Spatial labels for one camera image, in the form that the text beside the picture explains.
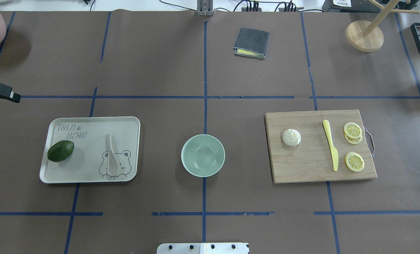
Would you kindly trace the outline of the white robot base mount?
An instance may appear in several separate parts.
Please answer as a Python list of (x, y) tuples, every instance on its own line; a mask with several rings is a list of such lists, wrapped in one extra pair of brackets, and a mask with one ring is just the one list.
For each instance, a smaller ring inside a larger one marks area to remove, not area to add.
[(249, 244), (242, 242), (163, 243), (157, 254), (249, 254)]

